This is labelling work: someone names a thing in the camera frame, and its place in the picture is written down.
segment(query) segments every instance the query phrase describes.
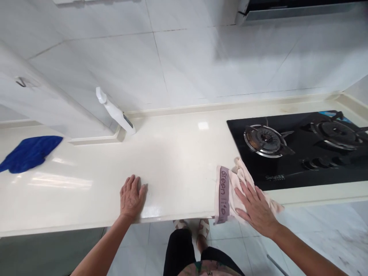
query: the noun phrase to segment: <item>wall hook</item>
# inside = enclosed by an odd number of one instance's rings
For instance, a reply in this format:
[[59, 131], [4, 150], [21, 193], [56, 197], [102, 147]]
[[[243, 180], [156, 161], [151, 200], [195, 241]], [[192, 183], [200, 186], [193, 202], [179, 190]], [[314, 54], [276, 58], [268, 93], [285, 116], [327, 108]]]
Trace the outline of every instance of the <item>wall hook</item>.
[[20, 80], [20, 82], [19, 81], [15, 81], [17, 84], [19, 84], [21, 87], [26, 87], [26, 84], [24, 83], [24, 81], [23, 81], [23, 79], [21, 78], [21, 77], [18, 77], [18, 79]]

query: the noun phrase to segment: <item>white countertop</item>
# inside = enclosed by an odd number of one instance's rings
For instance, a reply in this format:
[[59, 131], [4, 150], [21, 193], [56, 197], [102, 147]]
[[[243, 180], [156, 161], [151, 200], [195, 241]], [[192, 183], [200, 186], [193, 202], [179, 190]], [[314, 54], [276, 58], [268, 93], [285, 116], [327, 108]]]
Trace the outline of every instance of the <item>white countertop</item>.
[[[41, 166], [0, 173], [0, 237], [110, 226], [119, 214], [119, 190], [131, 174], [148, 183], [141, 222], [213, 216], [216, 166], [232, 168], [239, 155], [226, 120], [331, 109], [342, 110], [360, 127], [368, 125], [336, 101], [247, 105], [136, 118], [137, 133], [122, 143], [63, 141]], [[0, 159], [22, 139], [41, 135], [58, 133], [45, 126], [0, 130]], [[365, 200], [368, 181], [269, 194], [286, 207]]]

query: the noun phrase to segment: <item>pink towel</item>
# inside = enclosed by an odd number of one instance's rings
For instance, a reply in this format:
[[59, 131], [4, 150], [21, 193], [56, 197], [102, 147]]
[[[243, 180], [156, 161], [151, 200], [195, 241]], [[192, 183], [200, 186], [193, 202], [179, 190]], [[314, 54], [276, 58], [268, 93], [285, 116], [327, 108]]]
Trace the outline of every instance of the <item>pink towel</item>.
[[[236, 218], [243, 224], [247, 223], [235, 211], [235, 208], [246, 211], [243, 203], [235, 193], [235, 188], [238, 188], [242, 192], [240, 181], [244, 184], [246, 184], [246, 181], [248, 181], [254, 189], [254, 181], [241, 158], [235, 158], [235, 165], [236, 172], [232, 172], [231, 170], [222, 166], [217, 166], [215, 224], [224, 223], [228, 220], [229, 216]], [[284, 206], [272, 200], [267, 193], [263, 192], [263, 194], [269, 207], [271, 208], [271, 211], [274, 214], [280, 213], [285, 209]]]

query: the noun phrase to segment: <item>gas stove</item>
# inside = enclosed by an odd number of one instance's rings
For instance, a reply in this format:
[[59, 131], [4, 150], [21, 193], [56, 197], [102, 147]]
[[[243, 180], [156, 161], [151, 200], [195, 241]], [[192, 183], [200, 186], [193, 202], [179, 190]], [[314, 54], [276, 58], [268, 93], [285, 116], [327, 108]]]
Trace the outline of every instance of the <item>gas stove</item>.
[[227, 121], [264, 191], [368, 180], [368, 127], [336, 110]]

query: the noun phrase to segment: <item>cleaning cloth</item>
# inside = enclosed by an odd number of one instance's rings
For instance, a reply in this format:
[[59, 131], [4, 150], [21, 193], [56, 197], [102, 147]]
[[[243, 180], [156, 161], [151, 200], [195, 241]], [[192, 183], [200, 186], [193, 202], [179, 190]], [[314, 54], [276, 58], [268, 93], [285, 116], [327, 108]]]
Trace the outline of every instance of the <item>cleaning cloth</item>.
[[0, 172], [23, 173], [45, 162], [45, 157], [60, 144], [60, 136], [24, 139], [0, 164]]
[[[240, 182], [246, 185], [247, 181], [252, 186], [252, 189], [255, 189], [254, 181], [241, 158], [237, 157], [235, 159], [235, 165], [235, 172], [225, 167], [217, 166], [215, 224], [226, 222], [229, 216], [236, 218], [243, 224], [247, 223], [235, 211], [238, 208], [246, 212], [245, 206], [235, 193], [235, 188], [242, 192]], [[284, 206], [272, 200], [267, 193], [263, 192], [263, 194], [273, 214], [284, 210]]]

